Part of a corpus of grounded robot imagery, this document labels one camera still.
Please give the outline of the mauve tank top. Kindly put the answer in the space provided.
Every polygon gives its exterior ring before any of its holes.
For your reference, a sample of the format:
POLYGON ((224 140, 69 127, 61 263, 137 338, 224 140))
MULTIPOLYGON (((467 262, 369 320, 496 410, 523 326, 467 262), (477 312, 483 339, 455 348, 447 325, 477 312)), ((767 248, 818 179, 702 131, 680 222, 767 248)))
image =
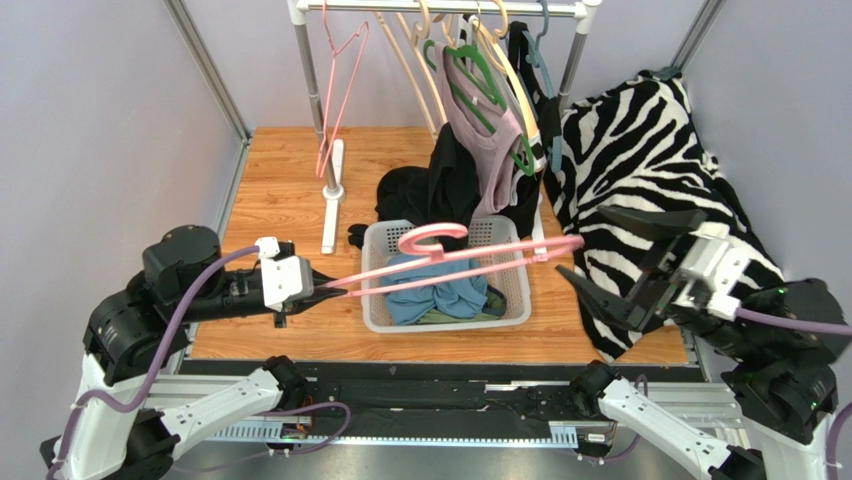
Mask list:
POLYGON ((522 125, 509 108, 488 60, 474 59, 476 66, 469 70, 457 49, 436 43, 431 50, 445 117, 476 167, 480 202, 474 216, 497 214, 513 198, 522 125))

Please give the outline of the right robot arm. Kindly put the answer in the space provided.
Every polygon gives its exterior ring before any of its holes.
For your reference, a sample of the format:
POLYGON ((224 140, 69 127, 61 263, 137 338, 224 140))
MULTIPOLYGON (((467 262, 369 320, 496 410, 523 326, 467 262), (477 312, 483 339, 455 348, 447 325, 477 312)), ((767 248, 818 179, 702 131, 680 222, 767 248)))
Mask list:
POLYGON ((652 246, 626 297, 563 269, 581 303, 617 327, 669 319, 731 359, 722 380, 760 445, 706 434, 597 361, 569 384, 576 411, 633 430, 697 479, 836 478, 839 432, 851 411, 838 404, 832 366, 851 328, 825 282, 787 282, 739 300, 732 290, 749 255, 726 229, 709 225, 704 211, 605 206, 602 213, 652 246))

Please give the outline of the green hanger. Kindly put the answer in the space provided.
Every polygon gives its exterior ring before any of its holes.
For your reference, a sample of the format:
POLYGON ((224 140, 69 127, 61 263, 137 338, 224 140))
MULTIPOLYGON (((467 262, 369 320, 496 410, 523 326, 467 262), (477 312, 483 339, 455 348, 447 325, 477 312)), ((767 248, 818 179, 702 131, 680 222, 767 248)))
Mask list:
POLYGON ((422 47, 439 101, 456 139, 480 161, 523 176, 536 173, 526 123, 510 107, 490 62, 475 47, 428 40, 422 47))

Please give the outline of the blue tank top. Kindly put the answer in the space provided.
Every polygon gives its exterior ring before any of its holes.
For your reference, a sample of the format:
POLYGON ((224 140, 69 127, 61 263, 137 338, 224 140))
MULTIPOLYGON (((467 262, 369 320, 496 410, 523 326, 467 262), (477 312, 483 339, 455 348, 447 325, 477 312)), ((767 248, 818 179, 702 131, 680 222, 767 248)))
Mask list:
MULTIPOLYGON (((479 262, 474 259, 430 265, 387 275, 379 280, 379 285, 381 287, 404 285, 463 273, 479 267, 479 262)), ((486 277, 478 275, 386 293, 385 303, 390 318, 397 326, 416 324, 428 314, 468 320, 483 313, 488 303, 487 292, 486 277)))

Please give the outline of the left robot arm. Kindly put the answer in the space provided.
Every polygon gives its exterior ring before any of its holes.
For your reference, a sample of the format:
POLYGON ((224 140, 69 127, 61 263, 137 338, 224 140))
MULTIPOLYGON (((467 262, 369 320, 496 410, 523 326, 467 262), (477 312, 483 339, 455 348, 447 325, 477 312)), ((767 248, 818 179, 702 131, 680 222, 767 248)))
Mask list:
POLYGON ((190 449, 252 416, 308 412, 307 381, 285 356, 203 398, 149 408, 169 358, 194 322, 272 313, 283 319, 343 295, 291 244, 265 238, 245 249, 248 270, 229 270, 218 234, 185 225, 142 254, 142 270, 92 312, 82 376, 61 435, 42 443, 51 479, 159 479, 190 449))

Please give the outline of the beige wooden hanger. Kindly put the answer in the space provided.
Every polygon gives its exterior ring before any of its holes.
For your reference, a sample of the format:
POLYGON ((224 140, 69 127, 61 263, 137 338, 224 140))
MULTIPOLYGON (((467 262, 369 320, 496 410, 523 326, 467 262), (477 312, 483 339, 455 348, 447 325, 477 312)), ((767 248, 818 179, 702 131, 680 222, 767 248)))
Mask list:
POLYGON ((407 75, 429 134, 432 140, 436 141, 441 127, 447 123, 447 117, 439 89, 430 73, 430 67, 427 65, 422 51, 425 42, 430 40, 432 18, 425 1, 412 1, 412 4, 417 5, 416 9, 421 14, 421 20, 408 22, 401 12, 393 13, 407 48, 410 50, 412 62, 403 52, 403 48, 390 26, 390 16, 386 16, 380 11, 373 11, 373 16, 407 75))

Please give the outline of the green tank top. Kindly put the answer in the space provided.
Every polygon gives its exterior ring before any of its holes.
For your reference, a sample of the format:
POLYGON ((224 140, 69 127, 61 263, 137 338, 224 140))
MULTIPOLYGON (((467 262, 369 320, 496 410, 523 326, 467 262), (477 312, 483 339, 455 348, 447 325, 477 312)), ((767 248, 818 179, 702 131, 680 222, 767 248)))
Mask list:
POLYGON ((439 300, 436 307, 421 316, 415 324, 448 325, 495 321, 500 320, 506 311, 505 296, 498 290, 488 287, 483 301, 468 300, 464 297, 454 301, 439 300))

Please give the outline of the thick pink plastic hanger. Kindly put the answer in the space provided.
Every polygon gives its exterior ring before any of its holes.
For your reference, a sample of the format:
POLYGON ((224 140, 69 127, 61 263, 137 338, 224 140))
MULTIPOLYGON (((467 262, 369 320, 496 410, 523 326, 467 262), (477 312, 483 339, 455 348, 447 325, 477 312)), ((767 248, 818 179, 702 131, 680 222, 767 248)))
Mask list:
POLYGON ((411 255, 413 259, 409 262, 398 265, 386 266, 376 270, 364 271, 348 277, 337 279, 330 283, 332 287, 345 287, 355 283, 367 282, 369 280, 379 279, 390 274, 405 272, 413 269, 419 269, 430 265, 439 265, 447 262, 458 260, 479 259, 481 257, 518 253, 526 250, 535 250, 545 248, 545 253, 534 254, 530 257, 521 256, 517 259, 492 264, 490 266, 482 266, 477 269, 471 269, 463 273, 455 273, 451 275, 433 278, 431 280, 421 280, 404 285, 362 288, 360 290, 349 291, 345 294, 347 297, 362 297, 370 295, 386 294, 399 290, 411 289, 418 286, 433 285, 453 280, 458 280, 466 277, 486 275, 505 270, 519 269, 530 264, 546 263, 554 258, 566 255, 578 250, 585 245, 585 240, 580 235, 567 235, 550 237, 542 240, 524 240, 497 245, 488 245, 476 247, 472 249, 464 249, 453 252, 447 252, 440 243, 426 245, 422 241, 427 238, 439 236, 448 236, 453 238, 462 238, 468 234, 468 228, 457 223, 436 223, 417 227, 410 232, 402 235, 397 242, 398 250, 407 255, 411 255))

